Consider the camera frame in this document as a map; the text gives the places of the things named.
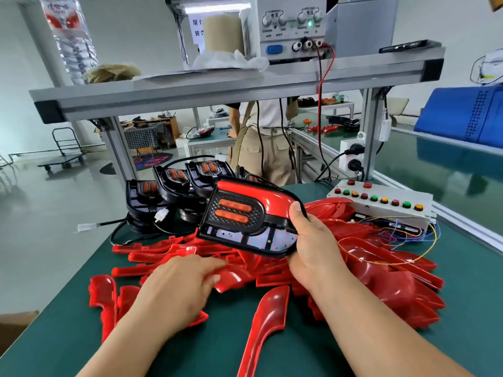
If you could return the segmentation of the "blue plastic crate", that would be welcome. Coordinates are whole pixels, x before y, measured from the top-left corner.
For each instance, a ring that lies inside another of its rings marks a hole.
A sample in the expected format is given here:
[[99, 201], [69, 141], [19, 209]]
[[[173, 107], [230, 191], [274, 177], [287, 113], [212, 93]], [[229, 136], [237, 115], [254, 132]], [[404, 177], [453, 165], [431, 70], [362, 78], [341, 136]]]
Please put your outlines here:
[[434, 89], [413, 130], [503, 149], [503, 84]]

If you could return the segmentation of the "clear plastic water bottle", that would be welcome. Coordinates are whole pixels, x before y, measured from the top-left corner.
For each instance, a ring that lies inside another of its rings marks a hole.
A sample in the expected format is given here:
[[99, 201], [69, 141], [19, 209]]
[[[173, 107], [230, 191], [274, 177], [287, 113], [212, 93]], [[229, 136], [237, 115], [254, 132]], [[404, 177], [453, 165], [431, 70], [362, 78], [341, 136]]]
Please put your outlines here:
[[87, 84], [99, 60], [79, 0], [39, 1], [72, 83]]

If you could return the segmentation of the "table with checkered cloth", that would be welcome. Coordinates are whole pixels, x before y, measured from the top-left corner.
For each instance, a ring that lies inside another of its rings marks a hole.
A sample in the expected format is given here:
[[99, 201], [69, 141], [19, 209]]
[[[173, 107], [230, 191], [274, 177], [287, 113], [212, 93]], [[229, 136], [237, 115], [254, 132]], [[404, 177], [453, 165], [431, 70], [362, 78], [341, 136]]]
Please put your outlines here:
[[120, 122], [129, 150], [172, 148], [180, 137], [175, 116], [146, 120], [137, 117]]

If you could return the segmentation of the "person's right forearm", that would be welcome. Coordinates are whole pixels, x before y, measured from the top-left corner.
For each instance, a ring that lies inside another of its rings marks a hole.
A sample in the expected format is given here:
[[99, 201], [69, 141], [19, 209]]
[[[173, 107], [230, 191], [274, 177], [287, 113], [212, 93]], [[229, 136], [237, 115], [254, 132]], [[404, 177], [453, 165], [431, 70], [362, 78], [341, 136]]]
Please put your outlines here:
[[347, 269], [315, 272], [309, 290], [356, 377], [475, 377]]

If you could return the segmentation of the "white paper sign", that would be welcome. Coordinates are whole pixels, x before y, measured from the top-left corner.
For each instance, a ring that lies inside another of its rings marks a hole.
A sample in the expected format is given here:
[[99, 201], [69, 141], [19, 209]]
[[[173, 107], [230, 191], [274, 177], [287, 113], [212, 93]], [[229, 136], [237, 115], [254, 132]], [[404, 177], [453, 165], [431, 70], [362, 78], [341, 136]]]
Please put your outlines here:
[[205, 49], [204, 28], [202, 20], [206, 17], [205, 13], [195, 13], [188, 15], [188, 22], [191, 29], [192, 40], [198, 46], [201, 53]]

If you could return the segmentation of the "person's left forearm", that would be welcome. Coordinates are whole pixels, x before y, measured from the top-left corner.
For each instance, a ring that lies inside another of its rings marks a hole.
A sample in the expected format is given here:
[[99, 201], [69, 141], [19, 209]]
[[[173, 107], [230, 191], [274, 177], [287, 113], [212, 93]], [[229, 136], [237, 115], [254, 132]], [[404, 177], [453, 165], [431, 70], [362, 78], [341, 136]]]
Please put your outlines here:
[[146, 377], [178, 327], [168, 314], [130, 310], [75, 377]]

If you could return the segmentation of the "person's left hand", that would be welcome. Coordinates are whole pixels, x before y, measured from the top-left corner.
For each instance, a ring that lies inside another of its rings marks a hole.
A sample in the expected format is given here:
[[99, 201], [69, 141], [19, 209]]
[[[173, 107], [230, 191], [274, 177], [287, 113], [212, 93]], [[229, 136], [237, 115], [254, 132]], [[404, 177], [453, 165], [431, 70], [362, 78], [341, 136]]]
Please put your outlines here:
[[153, 271], [130, 310], [168, 314], [176, 320], [178, 333], [198, 317], [207, 303], [213, 289], [202, 288], [205, 276], [226, 265], [226, 261], [214, 257], [176, 256]]

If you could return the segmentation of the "background workbench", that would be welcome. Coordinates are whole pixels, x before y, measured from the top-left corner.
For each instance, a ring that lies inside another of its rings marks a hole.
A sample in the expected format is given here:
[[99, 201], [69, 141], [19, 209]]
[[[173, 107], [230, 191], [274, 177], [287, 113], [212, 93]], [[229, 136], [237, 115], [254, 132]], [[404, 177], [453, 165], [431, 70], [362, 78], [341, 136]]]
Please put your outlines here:
[[197, 156], [198, 153], [204, 153], [206, 150], [233, 147], [236, 139], [228, 135], [230, 126], [213, 126], [212, 129], [212, 132], [204, 137], [189, 136], [184, 146], [186, 157]]

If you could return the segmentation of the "brown paper tape roll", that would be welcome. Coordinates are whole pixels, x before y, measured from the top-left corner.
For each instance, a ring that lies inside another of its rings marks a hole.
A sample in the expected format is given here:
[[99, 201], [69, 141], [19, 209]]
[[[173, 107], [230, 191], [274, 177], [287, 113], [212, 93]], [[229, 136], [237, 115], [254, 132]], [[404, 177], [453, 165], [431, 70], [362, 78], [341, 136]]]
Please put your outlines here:
[[242, 21], [238, 14], [223, 13], [202, 19], [204, 51], [229, 52], [239, 51], [245, 54]]

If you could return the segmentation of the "black platform trolley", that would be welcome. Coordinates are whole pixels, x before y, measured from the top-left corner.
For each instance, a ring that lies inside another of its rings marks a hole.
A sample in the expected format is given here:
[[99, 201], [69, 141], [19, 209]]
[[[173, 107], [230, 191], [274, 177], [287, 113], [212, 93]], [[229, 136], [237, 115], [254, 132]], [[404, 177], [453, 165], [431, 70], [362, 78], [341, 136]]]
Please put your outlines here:
[[[67, 139], [58, 139], [60, 132], [66, 132], [70, 135]], [[84, 149], [80, 144], [79, 139], [73, 128], [58, 127], [52, 130], [52, 138], [57, 146], [59, 155], [46, 159], [43, 163], [37, 165], [38, 168], [43, 168], [48, 174], [52, 173], [52, 166], [60, 165], [63, 170], [70, 169], [72, 162], [75, 160], [79, 163], [84, 163]]]

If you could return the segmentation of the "tail light with red lens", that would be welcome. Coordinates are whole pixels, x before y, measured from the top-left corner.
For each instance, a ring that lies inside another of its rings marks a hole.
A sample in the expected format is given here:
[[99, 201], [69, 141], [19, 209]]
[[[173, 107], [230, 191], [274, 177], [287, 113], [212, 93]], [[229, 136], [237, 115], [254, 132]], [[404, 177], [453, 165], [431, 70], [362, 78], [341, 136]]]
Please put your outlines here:
[[298, 232], [289, 214], [298, 196], [277, 186], [221, 177], [208, 200], [196, 237], [264, 257], [297, 250]]

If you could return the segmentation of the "white wall socket block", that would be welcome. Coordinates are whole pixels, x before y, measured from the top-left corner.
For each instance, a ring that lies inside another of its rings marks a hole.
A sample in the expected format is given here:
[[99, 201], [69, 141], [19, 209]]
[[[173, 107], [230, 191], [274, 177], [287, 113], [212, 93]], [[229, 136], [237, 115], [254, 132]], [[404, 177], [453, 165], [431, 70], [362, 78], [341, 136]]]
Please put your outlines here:
[[363, 171], [366, 134], [358, 132], [355, 139], [341, 141], [338, 168], [349, 177], [360, 176]]

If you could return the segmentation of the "stack of black lamp housings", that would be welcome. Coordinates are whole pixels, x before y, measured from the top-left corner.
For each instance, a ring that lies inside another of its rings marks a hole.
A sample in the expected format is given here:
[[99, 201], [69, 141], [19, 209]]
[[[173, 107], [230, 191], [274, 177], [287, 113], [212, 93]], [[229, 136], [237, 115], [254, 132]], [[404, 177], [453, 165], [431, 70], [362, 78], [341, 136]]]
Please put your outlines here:
[[223, 176], [267, 183], [244, 167], [233, 169], [213, 155], [174, 160], [165, 166], [154, 166], [153, 172], [154, 180], [127, 181], [128, 214], [123, 224], [154, 237], [193, 233], [218, 179]]

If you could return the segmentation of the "single red plastic lens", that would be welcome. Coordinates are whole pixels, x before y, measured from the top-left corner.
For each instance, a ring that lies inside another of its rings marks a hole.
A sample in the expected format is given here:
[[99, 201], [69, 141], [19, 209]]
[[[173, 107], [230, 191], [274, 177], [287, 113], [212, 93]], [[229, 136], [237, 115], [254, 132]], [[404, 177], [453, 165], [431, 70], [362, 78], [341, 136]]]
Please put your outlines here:
[[203, 280], [210, 278], [212, 275], [220, 276], [219, 281], [214, 285], [214, 289], [219, 293], [239, 289], [256, 279], [256, 276], [249, 273], [246, 268], [233, 264], [228, 264], [215, 269], [213, 272], [205, 276]]

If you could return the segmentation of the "white bench power supply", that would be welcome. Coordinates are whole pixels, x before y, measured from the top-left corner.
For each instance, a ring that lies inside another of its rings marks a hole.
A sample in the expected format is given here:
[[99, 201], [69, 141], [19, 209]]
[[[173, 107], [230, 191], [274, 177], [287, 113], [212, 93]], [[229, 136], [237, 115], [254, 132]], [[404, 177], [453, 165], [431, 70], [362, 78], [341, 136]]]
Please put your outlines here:
[[327, 0], [247, 0], [240, 12], [247, 58], [308, 61], [321, 53]]

